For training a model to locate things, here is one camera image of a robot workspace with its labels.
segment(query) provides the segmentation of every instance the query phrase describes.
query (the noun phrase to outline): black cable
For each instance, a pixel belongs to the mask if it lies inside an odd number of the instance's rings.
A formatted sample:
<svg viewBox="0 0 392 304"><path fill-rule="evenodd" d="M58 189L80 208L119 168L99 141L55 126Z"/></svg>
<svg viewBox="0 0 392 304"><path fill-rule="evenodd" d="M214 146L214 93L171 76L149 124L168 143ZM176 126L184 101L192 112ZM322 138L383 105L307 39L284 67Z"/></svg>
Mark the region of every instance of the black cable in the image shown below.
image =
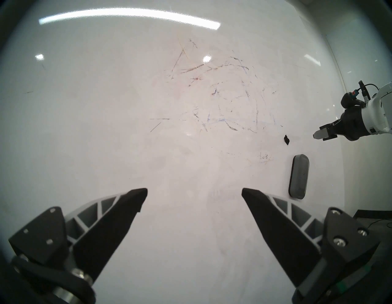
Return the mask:
<svg viewBox="0 0 392 304"><path fill-rule="evenodd" d="M381 220L392 220L392 218L382 218ZM381 220L377 220L377 221L375 221L375 222L372 222L372 223L368 226L368 228L369 228L371 225L373 225L374 223L377 223L377 222L379 222L379 221L381 221Z"/></svg>
<svg viewBox="0 0 392 304"><path fill-rule="evenodd" d="M377 90L379 90L379 88L375 84L365 84L365 86L374 86L377 88Z"/></svg>

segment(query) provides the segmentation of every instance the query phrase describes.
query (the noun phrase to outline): gray rounded rectangle object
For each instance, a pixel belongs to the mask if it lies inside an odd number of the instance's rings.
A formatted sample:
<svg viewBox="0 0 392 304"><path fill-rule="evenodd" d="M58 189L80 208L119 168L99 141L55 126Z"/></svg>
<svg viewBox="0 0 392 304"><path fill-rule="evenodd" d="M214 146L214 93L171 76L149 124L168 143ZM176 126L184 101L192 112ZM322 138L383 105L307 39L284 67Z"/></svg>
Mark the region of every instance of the gray rounded rectangle object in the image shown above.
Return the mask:
<svg viewBox="0 0 392 304"><path fill-rule="evenodd" d="M309 158L304 154L294 156L291 167L289 194L291 197L303 199L308 183Z"/></svg>

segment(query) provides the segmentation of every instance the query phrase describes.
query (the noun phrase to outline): metal screw head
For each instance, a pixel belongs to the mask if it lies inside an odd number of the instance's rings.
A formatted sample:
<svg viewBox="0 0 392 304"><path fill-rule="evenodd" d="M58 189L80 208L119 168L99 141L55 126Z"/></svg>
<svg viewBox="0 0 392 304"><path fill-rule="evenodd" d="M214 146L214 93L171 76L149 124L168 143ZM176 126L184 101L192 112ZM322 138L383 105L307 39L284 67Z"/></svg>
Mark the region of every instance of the metal screw head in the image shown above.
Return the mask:
<svg viewBox="0 0 392 304"><path fill-rule="evenodd" d="M336 245L338 245L339 247L344 247L344 246L346 246L346 241L343 240L342 238L339 238L339 237L334 238L334 243L335 243Z"/></svg>
<svg viewBox="0 0 392 304"><path fill-rule="evenodd" d="M364 229L361 229L361 228L358 229L358 233L359 233L360 235L362 235L363 237L365 237L365 236L368 235L367 231L364 230Z"/></svg>
<svg viewBox="0 0 392 304"><path fill-rule="evenodd" d="M80 270L78 268L74 268L71 270L71 274L73 274L76 277L82 278L83 280L85 280L87 283L90 284L90 286L93 285L94 281L93 279L86 273L83 272L83 270Z"/></svg>

